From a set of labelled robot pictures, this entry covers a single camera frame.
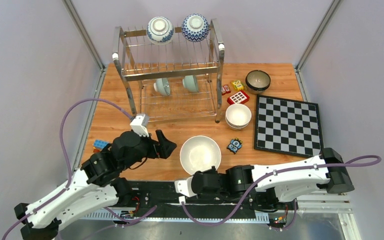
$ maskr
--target small toy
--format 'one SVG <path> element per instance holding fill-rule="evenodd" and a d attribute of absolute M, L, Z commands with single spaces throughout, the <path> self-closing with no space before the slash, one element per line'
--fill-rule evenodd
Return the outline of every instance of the small toy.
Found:
<path fill-rule="evenodd" d="M 244 104 L 250 100 L 250 96 L 248 96 L 243 90 L 238 91 L 227 99 L 227 102 L 232 104 Z"/>
<path fill-rule="evenodd" d="M 229 85 L 223 85 L 221 87 L 221 95 L 230 94 L 231 89 L 229 88 Z"/>
<path fill-rule="evenodd" d="M 93 143 L 93 147 L 98 150 L 102 150 L 109 142 L 96 139 Z"/>
<path fill-rule="evenodd" d="M 242 85 L 242 82 L 240 80 L 232 81 L 232 85 L 236 91 L 240 91 L 240 90 L 245 89 L 244 85 Z"/>
<path fill-rule="evenodd" d="M 242 141 L 237 137 L 235 139 L 230 140 L 230 144 L 227 146 L 227 149 L 231 151 L 233 154 L 236 154 L 239 149 L 242 148 Z"/>

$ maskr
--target metal pole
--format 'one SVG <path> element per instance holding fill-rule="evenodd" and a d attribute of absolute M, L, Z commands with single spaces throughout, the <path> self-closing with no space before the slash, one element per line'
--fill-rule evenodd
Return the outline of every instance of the metal pole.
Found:
<path fill-rule="evenodd" d="M 71 19 L 74 22 L 74 25 L 76 26 L 77 30 L 80 32 L 81 37 L 84 40 L 84 43 L 86 44 L 87 48 L 90 51 L 90 54 L 92 54 L 93 59 L 95 60 L 96 64 L 98 65 L 101 72 L 104 71 L 105 65 L 102 62 L 97 49 L 95 48 L 94 44 L 92 43 L 91 37 L 89 36 L 88 32 L 86 31 L 85 26 L 83 25 L 82 21 L 80 20 L 79 15 L 77 14 L 76 8 L 73 5 L 73 2 L 71 0 L 62 0 L 65 7 L 67 8 L 68 13 L 71 16 Z"/>
<path fill-rule="evenodd" d="M 332 19 L 332 16 L 338 9 L 338 6 L 342 0 L 333 0 L 332 3 L 329 6 L 329 9 L 327 10 L 326 14 L 324 15 L 323 19 L 320 22 L 320 25 L 318 26 L 317 30 L 315 31 L 314 35 L 312 36 L 307 48 L 305 49 L 304 53 L 301 56 L 301 59 L 299 60 L 298 64 L 296 65 L 295 69 L 297 72 L 300 72 L 303 68 L 304 64 L 306 63 L 307 59 L 309 58 L 309 55 L 313 51 L 314 47 L 316 46 L 317 42 L 319 41 L 320 36 L 325 31 L 326 26 L 329 24 L 330 20 Z"/>

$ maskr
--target dark bowl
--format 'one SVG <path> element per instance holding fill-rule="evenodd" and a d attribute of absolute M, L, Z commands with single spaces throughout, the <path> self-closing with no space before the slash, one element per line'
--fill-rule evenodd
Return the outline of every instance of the dark bowl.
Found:
<path fill-rule="evenodd" d="M 248 92 L 252 94 L 260 94 L 270 87 L 270 76 L 261 70 L 253 70 L 246 75 L 245 83 Z"/>

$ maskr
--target stacked white bowls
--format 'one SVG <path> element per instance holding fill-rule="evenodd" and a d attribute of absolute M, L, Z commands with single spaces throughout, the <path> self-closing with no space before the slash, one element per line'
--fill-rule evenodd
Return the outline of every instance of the stacked white bowls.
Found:
<path fill-rule="evenodd" d="M 251 110 L 240 103 L 230 105 L 226 110 L 226 122 L 233 130 L 245 128 L 251 121 Z"/>

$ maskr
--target dish rack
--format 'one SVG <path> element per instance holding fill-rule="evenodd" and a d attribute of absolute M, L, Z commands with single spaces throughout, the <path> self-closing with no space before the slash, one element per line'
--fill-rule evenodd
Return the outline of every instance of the dish rack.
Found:
<path fill-rule="evenodd" d="M 211 20 L 208 37 L 200 42 L 186 40 L 179 26 L 174 32 L 172 42 L 155 45 L 149 42 L 143 27 L 127 31 L 120 26 L 115 28 L 112 60 L 127 92 L 131 112 L 138 113 L 136 99 L 140 103 L 139 113 L 147 114 L 150 122 L 213 116 L 219 123 L 225 45 L 217 19 Z M 182 79 L 188 75 L 196 75 L 199 92 L 192 93 L 183 87 Z M 158 78 L 168 78 L 169 96 L 154 90 Z M 131 88 L 133 81 L 138 82 L 137 90 Z"/>

